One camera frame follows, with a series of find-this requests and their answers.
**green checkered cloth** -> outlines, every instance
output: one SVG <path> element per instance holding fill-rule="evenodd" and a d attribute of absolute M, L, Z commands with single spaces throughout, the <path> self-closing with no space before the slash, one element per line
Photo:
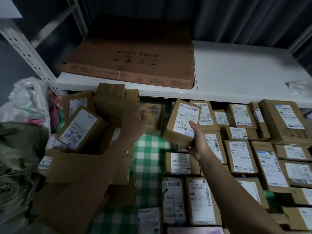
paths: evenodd
<path fill-rule="evenodd" d="M 165 153 L 170 151 L 170 142 L 161 137 L 143 135 L 135 143 L 130 171 L 130 175 L 136 177 L 136 205 L 105 209 L 90 223 L 86 233 L 137 234 L 138 209 L 161 207 Z"/>

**green and white checkered fabric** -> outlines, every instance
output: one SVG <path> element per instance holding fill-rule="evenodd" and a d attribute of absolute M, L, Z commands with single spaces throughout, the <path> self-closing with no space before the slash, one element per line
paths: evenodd
<path fill-rule="evenodd" d="M 86 233 L 137 234 L 138 209 L 160 207 L 165 153 L 170 142 L 161 137 L 143 135 L 135 144 L 130 174 L 136 177 L 136 205 L 107 208 L 90 223 Z"/>

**gingham tablecloth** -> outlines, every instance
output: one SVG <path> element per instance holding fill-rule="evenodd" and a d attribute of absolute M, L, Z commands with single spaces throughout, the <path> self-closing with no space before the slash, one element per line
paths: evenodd
<path fill-rule="evenodd" d="M 137 234 L 138 209 L 161 207 L 165 153 L 171 144 L 161 137 L 143 135 L 135 144 L 130 174 L 136 177 L 136 205 L 107 208 L 89 225 L 86 233 Z"/>

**person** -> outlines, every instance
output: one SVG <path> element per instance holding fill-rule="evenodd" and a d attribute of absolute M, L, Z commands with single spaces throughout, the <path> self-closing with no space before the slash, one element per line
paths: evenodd
<path fill-rule="evenodd" d="M 119 138 L 81 179 L 73 182 L 51 203 L 45 204 L 36 224 L 17 233 L 85 233 L 124 154 L 143 135 L 146 109 L 136 107 L 124 117 Z M 284 231 L 268 212 L 223 167 L 209 148 L 204 134 L 190 121 L 194 145 L 187 150 L 200 163 L 207 183 L 231 234 L 281 234 Z"/>

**white shelf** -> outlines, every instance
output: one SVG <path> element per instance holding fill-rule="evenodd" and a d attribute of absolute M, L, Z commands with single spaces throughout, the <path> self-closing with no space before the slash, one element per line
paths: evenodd
<path fill-rule="evenodd" d="M 285 49 L 193 41 L 195 87 L 191 90 L 124 82 L 142 96 L 249 103 L 262 99 L 297 102 L 312 108 L 312 98 L 291 93 L 285 82 L 310 78 Z M 62 73 L 62 90 L 96 90 L 98 84 L 121 81 Z"/>

